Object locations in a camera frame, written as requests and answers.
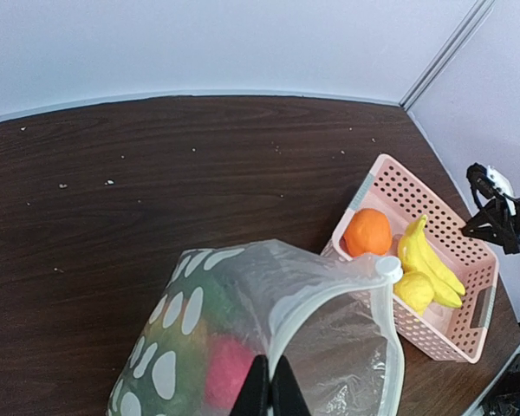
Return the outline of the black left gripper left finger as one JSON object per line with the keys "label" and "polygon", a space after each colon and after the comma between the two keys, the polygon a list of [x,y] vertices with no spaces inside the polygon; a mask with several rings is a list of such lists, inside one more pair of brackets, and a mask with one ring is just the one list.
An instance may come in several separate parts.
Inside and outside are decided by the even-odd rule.
{"label": "black left gripper left finger", "polygon": [[257,355],[246,375],[230,416],[266,416],[269,394],[269,362],[265,355]]}

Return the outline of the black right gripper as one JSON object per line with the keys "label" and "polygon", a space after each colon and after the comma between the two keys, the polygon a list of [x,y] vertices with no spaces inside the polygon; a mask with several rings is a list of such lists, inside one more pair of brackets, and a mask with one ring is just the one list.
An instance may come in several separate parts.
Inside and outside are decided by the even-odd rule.
{"label": "black right gripper", "polygon": [[490,201],[460,229],[463,236],[495,244],[504,254],[520,252],[520,198],[514,199],[512,217],[504,201]]}

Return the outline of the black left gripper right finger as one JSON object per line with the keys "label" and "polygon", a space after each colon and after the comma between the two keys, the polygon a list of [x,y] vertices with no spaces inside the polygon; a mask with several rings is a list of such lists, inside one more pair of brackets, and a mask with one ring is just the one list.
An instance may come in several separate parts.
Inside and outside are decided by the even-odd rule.
{"label": "black left gripper right finger", "polygon": [[285,356],[277,363],[271,382],[272,409],[275,416],[310,416],[291,365]]}

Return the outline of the red toy apple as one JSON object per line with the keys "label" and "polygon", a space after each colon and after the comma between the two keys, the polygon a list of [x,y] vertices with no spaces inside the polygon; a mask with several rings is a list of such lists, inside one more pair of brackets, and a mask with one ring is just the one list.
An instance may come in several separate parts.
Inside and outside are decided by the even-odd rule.
{"label": "red toy apple", "polygon": [[205,400],[213,407],[231,410],[244,384],[255,353],[229,335],[211,339]]}

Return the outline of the yellow toy banana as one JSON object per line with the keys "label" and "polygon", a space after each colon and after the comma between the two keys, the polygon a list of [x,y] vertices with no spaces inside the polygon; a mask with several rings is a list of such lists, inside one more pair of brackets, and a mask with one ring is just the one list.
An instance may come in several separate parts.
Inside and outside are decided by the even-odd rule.
{"label": "yellow toy banana", "polygon": [[410,223],[398,242],[398,256],[406,272],[421,272],[434,290],[433,301],[447,308],[459,309],[465,286],[439,258],[425,234],[427,215]]}

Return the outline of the clear polka dot zip bag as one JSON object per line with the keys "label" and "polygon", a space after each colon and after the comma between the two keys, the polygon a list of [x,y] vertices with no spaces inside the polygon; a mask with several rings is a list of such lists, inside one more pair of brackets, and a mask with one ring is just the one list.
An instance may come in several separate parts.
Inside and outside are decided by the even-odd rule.
{"label": "clear polka dot zip bag", "polygon": [[[313,415],[394,415],[405,360],[393,321],[393,285],[402,277],[393,256],[345,262],[279,240],[185,251],[169,287],[213,280],[229,287],[242,310],[235,334],[269,362],[270,379],[289,361]],[[106,412],[120,414],[129,358]]]}

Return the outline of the green orange toy mango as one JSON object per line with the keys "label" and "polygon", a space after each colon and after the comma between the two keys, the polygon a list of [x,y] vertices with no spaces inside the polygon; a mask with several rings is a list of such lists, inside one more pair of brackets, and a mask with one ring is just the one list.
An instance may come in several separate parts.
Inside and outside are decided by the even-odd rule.
{"label": "green orange toy mango", "polygon": [[169,287],[161,298],[128,362],[123,394],[115,401],[122,415],[211,415],[230,410],[205,400],[211,339],[235,334],[242,310],[228,286],[213,280],[189,289]]}

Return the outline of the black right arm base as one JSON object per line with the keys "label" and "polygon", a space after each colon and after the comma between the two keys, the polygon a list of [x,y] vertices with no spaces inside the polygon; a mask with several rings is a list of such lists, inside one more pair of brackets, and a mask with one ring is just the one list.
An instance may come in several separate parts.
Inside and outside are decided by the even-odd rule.
{"label": "black right arm base", "polygon": [[520,415],[520,348],[486,395],[484,415]]}

